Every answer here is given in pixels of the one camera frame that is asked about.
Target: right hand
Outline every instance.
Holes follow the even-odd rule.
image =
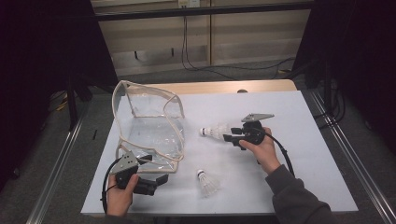
[[[265,130],[266,133],[272,134],[271,129],[265,127],[262,128]],[[257,161],[262,166],[262,169],[268,175],[270,175],[280,166],[280,162],[277,159],[275,152],[274,141],[270,137],[264,137],[264,140],[262,140],[259,145],[251,144],[245,140],[240,140],[239,145],[253,152]]]

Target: left hand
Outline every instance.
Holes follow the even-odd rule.
[[[132,204],[134,187],[139,179],[138,175],[132,175],[125,189],[115,186],[107,192],[107,214],[115,217],[125,217],[129,206]],[[108,177],[108,188],[116,185],[116,176]]]

